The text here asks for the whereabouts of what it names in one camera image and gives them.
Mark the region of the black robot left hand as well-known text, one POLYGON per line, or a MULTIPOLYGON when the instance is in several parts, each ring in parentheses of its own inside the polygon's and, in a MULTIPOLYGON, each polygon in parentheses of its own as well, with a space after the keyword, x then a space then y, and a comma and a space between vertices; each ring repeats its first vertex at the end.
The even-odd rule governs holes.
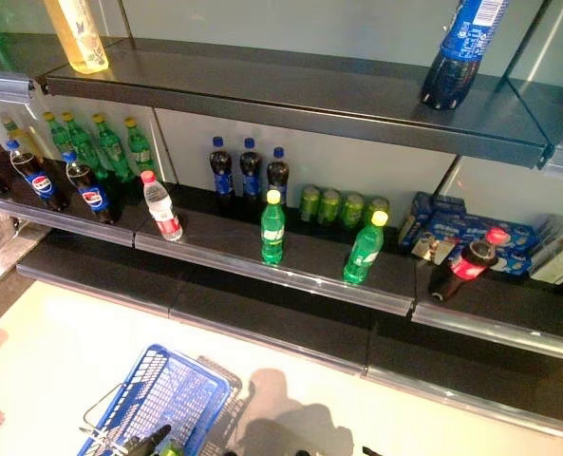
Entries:
POLYGON ((131 437, 124 445, 123 455, 128 456, 149 456, 155 453, 156 447, 164 440, 171 431, 170 425, 164 425, 152 434, 140 438, 138 436, 131 437))

